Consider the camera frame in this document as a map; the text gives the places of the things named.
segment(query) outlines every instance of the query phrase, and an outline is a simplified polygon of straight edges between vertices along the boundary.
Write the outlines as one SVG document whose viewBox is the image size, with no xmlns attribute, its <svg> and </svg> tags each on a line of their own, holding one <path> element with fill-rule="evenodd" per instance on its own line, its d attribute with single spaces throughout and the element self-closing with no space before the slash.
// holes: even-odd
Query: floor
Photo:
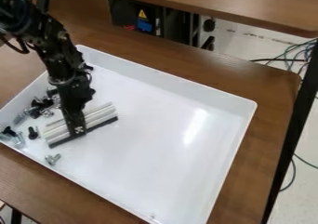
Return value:
<svg viewBox="0 0 318 224">
<path fill-rule="evenodd" d="M 275 33 L 241 24 L 230 23 L 223 20 L 217 21 L 217 28 L 212 33 L 216 37 L 215 51 L 232 55 L 242 59 L 273 58 L 290 46 L 291 43 L 302 43 L 308 39 L 296 36 Z M 295 72 L 300 68 L 300 63 L 294 66 Z M 271 66 L 285 69 L 282 62 L 272 63 Z M 311 115 L 302 134 L 297 148 L 297 154 L 305 160 L 318 165 L 318 100 L 314 103 Z M 272 211 L 269 224 L 314 224 L 318 223 L 318 170 L 303 164 L 294 158 L 297 174 L 293 185 L 280 193 Z M 292 171 L 289 168 L 285 184 L 289 182 Z M 10 208 L 5 207 L 0 211 L 0 216 L 6 223 L 10 221 Z M 23 224 L 34 223 L 24 217 Z"/>
</svg>

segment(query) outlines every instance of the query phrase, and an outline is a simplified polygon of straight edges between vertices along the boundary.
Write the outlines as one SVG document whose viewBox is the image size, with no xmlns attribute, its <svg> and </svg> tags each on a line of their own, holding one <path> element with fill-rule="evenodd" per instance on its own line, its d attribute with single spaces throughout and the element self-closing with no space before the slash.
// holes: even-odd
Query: white plastic tray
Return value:
<svg viewBox="0 0 318 224">
<path fill-rule="evenodd" d="M 150 223 L 206 223 L 257 104 L 78 46 L 94 66 L 86 109 L 112 101 L 119 120 L 49 149 L 40 138 L 16 150 Z M 45 95 L 46 73 L 0 111 L 0 128 Z M 61 118 L 28 119 L 28 134 Z M 60 153 L 50 167 L 44 157 Z"/>
</svg>

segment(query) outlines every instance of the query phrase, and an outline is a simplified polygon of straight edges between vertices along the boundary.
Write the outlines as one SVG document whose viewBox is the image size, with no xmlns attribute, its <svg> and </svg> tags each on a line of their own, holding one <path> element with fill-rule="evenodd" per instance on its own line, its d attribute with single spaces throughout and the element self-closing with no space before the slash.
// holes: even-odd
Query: yellow warning sticker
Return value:
<svg viewBox="0 0 318 224">
<path fill-rule="evenodd" d="M 139 12 L 139 17 L 142 18 L 142 19 L 147 19 L 147 16 L 146 16 L 146 14 L 145 14 L 145 12 L 143 10 L 141 10 Z"/>
</svg>

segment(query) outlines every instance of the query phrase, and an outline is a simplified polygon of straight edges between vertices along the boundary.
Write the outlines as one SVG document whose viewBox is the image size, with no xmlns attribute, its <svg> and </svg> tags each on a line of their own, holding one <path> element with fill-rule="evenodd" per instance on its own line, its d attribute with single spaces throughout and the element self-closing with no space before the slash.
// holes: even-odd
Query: robotic arm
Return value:
<svg viewBox="0 0 318 224">
<path fill-rule="evenodd" d="M 20 48 L 5 35 L 15 37 Z M 36 51 L 46 65 L 48 82 L 58 89 L 61 110 L 72 138 L 86 133 L 82 110 L 95 93 L 82 54 L 76 50 L 62 24 L 29 0 L 0 0 L 0 40 L 16 51 Z"/>
</svg>

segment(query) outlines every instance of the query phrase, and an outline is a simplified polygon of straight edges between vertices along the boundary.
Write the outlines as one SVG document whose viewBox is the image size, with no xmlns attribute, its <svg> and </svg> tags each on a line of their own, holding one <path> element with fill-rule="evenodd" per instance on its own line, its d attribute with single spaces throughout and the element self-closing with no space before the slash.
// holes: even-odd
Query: wooden desk surface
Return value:
<svg viewBox="0 0 318 224">
<path fill-rule="evenodd" d="M 291 72 L 110 27 L 103 0 L 52 0 L 51 12 L 76 44 L 252 99 L 258 109 L 234 159 L 209 224 L 259 223 L 285 138 L 299 78 Z M 4 102 L 44 70 L 40 59 L 0 48 Z M 143 223 L 0 144 L 0 200 L 42 223 Z"/>
<path fill-rule="evenodd" d="M 318 36 L 318 0 L 138 0 L 304 37 Z"/>
</svg>

